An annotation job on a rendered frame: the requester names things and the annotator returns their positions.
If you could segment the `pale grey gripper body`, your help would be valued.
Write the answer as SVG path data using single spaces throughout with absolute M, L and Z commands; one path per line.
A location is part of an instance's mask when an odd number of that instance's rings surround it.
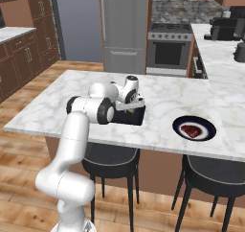
M 144 105 L 145 105 L 145 100 L 142 97 L 137 97 L 133 102 L 129 104 L 124 104 L 119 101 L 115 101 L 115 108 L 117 111 L 139 108 L 139 107 L 143 107 Z

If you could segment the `black tray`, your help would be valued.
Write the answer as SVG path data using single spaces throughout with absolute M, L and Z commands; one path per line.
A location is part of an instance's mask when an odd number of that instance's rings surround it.
M 126 110 L 115 111 L 112 123 L 140 126 L 145 116 L 145 107 L 134 108 L 134 113 Z

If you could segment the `red steak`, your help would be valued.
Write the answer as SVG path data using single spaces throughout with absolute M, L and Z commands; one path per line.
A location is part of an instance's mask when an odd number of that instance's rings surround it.
M 181 130 L 184 131 L 190 138 L 195 138 L 201 133 L 201 129 L 196 126 L 181 126 Z

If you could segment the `dark blue white plate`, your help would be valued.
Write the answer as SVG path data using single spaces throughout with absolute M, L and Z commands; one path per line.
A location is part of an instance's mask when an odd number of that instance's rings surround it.
M 201 133 L 195 137 L 190 138 L 184 131 L 181 130 L 181 126 L 196 126 L 201 129 Z M 181 116 L 176 118 L 172 123 L 173 130 L 181 137 L 195 142 L 204 142 L 211 140 L 216 134 L 215 126 L 208 120 L 198 116 Z

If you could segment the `black bar stool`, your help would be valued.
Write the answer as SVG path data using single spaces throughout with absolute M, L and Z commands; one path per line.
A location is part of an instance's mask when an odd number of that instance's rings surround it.
M 128 207 L 130 232 L 134 232 L 133 225 L 133 186 L 136 186 L 136 200 L 140 203 L 139 194 L 139 161 L 140 150 L 94 143 L 81 161 L 83 169 L 90 174 L 90 179 L 96 181 L 101 178 L 101 192 L 104 193 L 105 179 L 127 179 Z
M 179 177 L 171 209 L 174 209 L 182 184 L 186 183 L 181 209 L 175 226 L 179 232 L 192 189 L 214 196 L 211 217 L 220 197 L 228 199 L 222 232 L 226 232 L 237 197 L 245 196 L 245 163 L 208 157 L 183 155 Z

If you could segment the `steel oven with hob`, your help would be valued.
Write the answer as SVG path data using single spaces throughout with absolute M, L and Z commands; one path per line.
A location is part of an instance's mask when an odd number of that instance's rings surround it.
M 184 78 L 191 38 L 190 24 L 153 23 L 147 38 L 147 74 Z

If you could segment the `grey fridge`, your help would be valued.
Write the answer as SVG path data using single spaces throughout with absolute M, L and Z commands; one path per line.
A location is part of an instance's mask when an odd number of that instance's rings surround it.
M 100 0 L 105 72 L 145 73 L 148 0 Z

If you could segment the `brown cupboard run with drawers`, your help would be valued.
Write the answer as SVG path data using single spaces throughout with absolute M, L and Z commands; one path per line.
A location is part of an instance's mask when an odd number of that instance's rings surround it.
M 186 77 L 191 79 L 205 80 L 208 78 L 203 60 L 199 53 L 199 49 L 194 37 L 191 38 Z

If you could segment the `tall brown cupboard run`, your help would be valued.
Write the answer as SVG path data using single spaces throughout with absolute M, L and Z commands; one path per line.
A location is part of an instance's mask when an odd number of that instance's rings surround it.
M 59 60 L 55 23 L 50 0 L 28 0 L 36 28 L 37 47 L 42 68 L 46 70 Z

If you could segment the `brown base cupboard run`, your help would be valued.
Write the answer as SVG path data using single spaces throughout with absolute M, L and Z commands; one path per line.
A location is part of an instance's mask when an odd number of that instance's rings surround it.
M 0 38 L 0 104 L 41 70 L 35 29 Z

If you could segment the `black kettle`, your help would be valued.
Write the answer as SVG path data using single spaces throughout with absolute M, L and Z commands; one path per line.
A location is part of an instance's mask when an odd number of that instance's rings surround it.
M 239 42 L 234 52 L 234 60 L 237 62 L 245 62 L 245 42 Z

